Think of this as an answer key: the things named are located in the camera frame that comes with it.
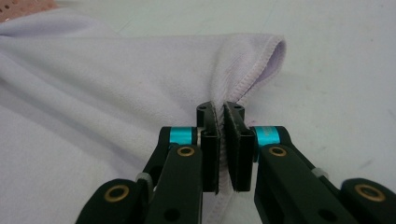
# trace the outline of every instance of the pink perforated object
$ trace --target pink perforated object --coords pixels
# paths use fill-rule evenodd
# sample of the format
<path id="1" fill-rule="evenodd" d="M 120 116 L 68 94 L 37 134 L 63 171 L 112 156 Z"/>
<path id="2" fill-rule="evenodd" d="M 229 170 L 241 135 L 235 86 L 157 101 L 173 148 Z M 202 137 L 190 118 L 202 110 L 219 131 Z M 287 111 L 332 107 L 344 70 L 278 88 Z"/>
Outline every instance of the pink perforated object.
<path id="1" fill-rule="evenodd" d="M 0 22 L 58 7 L 53 0 L 1 0 Z"/>

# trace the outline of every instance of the white table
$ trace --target white table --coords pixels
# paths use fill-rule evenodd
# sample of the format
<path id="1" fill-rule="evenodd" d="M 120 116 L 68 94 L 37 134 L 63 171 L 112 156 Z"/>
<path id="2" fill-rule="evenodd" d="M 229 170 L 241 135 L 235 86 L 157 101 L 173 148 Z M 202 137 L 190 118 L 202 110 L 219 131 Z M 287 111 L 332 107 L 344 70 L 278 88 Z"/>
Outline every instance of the white table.
<path id="1" fill-rule="evenodd" d="M 59 1 L 123 36 L 284 35 L 281 73 L 247 107 L 257 125 L 288 128 L 293 143 L 340 187 L 364 177 L 396 191 L 395 1 Z M 260 223 L 253 191 L 223 223 Z"/>

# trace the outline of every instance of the blue tape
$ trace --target blue tape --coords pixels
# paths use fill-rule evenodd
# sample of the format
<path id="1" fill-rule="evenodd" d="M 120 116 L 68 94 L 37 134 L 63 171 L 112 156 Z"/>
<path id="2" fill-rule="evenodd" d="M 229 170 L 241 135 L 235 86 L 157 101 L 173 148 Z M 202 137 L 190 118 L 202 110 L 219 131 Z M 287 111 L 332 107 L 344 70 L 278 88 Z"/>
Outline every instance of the blue tape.
<path id="1" fill-rule="evenodd" d="M 169 143 L 179 145 L 192 144 L 192 127 L 172 127 L 169 136 Z"/>
<path id="2" fill-rule="evenodd" d="M 257 140 L 259 142 L 259 150 L 268 144 L 279 144 L 279 133 L 274 126 L 257 126 L 253 127 L 256 130 Z"/>

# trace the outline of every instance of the gold circular rivet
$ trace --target gold circular rivet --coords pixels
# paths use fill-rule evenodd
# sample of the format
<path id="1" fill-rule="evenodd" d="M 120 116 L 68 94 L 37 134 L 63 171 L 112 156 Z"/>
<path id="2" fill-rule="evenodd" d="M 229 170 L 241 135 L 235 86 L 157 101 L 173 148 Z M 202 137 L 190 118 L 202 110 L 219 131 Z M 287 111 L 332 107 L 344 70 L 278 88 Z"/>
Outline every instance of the gold circular rivet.
<path id="1" fill-rule="evenodd" d="M 182 157 L 189 157 L 194 154 L 195 150 L 192 147 L 181 147 L 177 150 L 177 154 Z"/>
<path id="2" fill-rule="evenodd" d="M 284 157 L 288 154 L 288 152 L 282 147 L 270 147 L 270 153 L 274 156 Z"/>
<path id="3" fill-rule="evenodd" d="M 384 202 L 386 199 L 385 194 L 381 190 L 376 189 L 375 187 L 370 185 L 359 184 L 355 186 L 355 190 L 359 193 L 361 197 L 373 202 L 380 203 Z"/>
<path id="4" fill-rule="evenodd" d="M 117 196 L 112 196 L 111 193 L 114 190 L 121 189 L 122 194 Z M 129 194 L 129 188 L 126 185 L 116 185 L 108 189 L 105 193 L 105 200 L 109 203 L 116 203 L 124 199 Z"/>

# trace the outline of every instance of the white cloth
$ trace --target white cloth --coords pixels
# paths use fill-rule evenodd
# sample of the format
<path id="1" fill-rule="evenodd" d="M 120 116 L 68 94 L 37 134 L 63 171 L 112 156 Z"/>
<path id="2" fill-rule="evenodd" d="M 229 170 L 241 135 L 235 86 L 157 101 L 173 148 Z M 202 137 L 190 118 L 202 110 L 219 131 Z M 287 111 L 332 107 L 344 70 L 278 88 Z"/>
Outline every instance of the white cloth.
<path id="1" fill-rule="evenodd" d="M 0 23 L 0 223 L 74 223 L 102 184 L 134 180 L 162 126 L 195 126 L 207 101 L 221 126 L 284 54 L 276 35 L 121 38 L 66 8 Z M 220 159 L 206 223 L 232 194 Z"/>

